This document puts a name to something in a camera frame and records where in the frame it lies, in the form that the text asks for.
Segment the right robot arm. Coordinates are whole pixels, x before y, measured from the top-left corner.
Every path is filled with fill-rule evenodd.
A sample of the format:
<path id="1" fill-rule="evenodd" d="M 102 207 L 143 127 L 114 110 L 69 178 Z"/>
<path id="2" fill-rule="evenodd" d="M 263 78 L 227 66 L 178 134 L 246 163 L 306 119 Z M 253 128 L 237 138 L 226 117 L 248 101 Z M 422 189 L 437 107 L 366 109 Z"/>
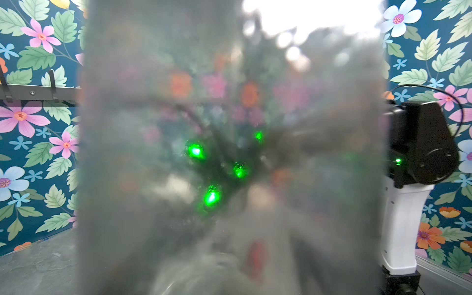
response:
<path id="1" fill-rule="evenodd" d="M 455 172 L 459 154 L 439 104 L 387 100 L 387 105 L 380 293 L 414 295 L 420 283 L 415 247 L 421 209 L 435 185 Z"/>

